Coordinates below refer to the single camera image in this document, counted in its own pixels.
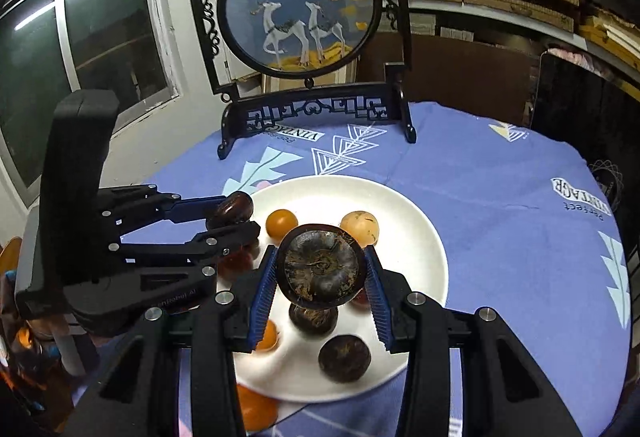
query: shelf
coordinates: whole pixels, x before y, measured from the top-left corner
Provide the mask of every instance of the shelf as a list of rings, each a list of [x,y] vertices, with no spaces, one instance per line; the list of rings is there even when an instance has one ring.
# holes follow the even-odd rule
[[[583,37],[575,33],[559,29],[546,24],[545,22],[540,22],[539,20],[533,20],[532,18],[520,16],[519,14],[494,10],[494,8],[478,6],[476,4],[460,4],[458,2],[446,2],[444,0],[409,0],[409,8],[414,11],[426,10],[441,13],[469,14],[471,16],[487,18],[489,20],[504,22],[524,29],[533,30],[546,36],[556,38],[557,40],[561,40],[562,42],[573,45],[574,47],[591,54],[612,67],[615,67],[636,84],[640,84],[640,72],[636,71],[630,65],[627,65],[621,59],[613,56],[610,52],[606,51],[599,45],[588,42],[588,40],[585,40]]]

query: blue tablecloth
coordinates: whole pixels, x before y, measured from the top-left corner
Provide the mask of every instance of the blue tablecloth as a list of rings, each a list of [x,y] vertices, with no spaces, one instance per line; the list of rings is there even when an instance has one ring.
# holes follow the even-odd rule
[[[447,307],[496,308],[583,435],[599,435],[623,385],[630,305],[618,229],[596,181],[565,143],[433,103],[412,104],[411,113],[416,144],[395,124],[305,116],[237,141],[222,161],[220,133],[212,134],[150,182],[184,198],[337,173],[396,189],[427,214],[444,243]],[[164,221],[127,240],[183,242],[202,230],[203,221]],[[181,376],[188,435],[188,356]],[[353,399],[308,405],[264,435],[392,437],[403,384],[404,372]],[[461,431],[461,389],[460,358],[452,351],[450,435]]]

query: window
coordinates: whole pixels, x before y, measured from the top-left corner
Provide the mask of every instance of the window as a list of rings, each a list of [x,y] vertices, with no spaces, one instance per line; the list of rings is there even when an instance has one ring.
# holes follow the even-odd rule
[[[52,4],[24,0],[0,20],[0,130],[25,188],[40,176],[53,111],[71,92]]]
[[[66,95],[113,90],[116,130],[175,96],[155,7],[155,0],[12,0],[0,11],[0,157],[25,204],[38,195],[53,111]]]

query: black wooden frame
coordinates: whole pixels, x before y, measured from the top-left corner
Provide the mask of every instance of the black wooden frame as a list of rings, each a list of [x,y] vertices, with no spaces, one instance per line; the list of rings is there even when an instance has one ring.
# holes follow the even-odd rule
[[[235,141],[264,132],[277,122],[300,114],[312,116],[322,111],[352,114],[356,118],[371,121],[399,122],[409,143],[415,143],[416,132],[411,121],[409,105],[402,90],[404,71],[411,69],[411,28],[408,0],[374,0],[374,19],[370,23],[364,39],[345,57],[344,64],[356,58],[358,52],[373,36],[380,22],[382,11],[391,19],[392,28],[402,35],[403,62],[385,64],[385,81],[356,84],[338,84],[314,87],[313,76],[326,72],[316,70],[295,76],[280,72],[264,72],[276,77],[305,78],[306,90],[282,91],[273,94],[261,94],[250,98],[240,98],[235,82],[220,85],[214,66],[214,57],[220,53],[220,33],[225,30],[225,22],[216,22],[214,5],[210,0],[190,0],[193,11],[200,51],[204,60],[212,92],[219,94],[227,103],[222,116],[222,142],[218,147],[218,156],[225,159]],[[232,49],[241,61],[246,59],[238,49]]]

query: embroidered deer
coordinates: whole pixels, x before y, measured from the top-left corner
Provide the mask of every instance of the embroidered deer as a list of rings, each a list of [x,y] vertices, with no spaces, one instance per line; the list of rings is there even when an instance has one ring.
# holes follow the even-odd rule
[[[340,25],[340,22],[334,20],[329,22],[327,26],[321,27],[318,24],[318,11],[320,12],[320,14],[322,14],[322,16],[324,16],[322,8],[314,2],[305,2],[305,4],[311,11],[311,16],[309,17],[309,34],[316,42],[318,61],[322,61],[324,59],[324,49],[322,49],[320,40],[329,36],[330,34],[334,35],[338,40],[340,40],[340,56],[343,57],[344,36],[342,35],[342,26]]]
[[[262,24],[267,36],[262,44],[262,49],[264,49],[268,54],[276,55],[278,67],[282,68],[280,55],[284,54],[285,51],[280,49],[278,44],[281,40],[284,40],[294,34],[302,44],[300,64],[307,65],[309,63],[309,40],[306,38],[305,23],[302,22],[302,20],[287,20],[284,24],[276,26],[271,15],[273,14],[273,11],[277,10],[281,5],[282,4],[279,2],[260,2],[258,9],[251,11],[251,14],[258,14],[260,13],[260,10],[264,10]],[[269,45],[273,46],[273,50],[268,49]]]

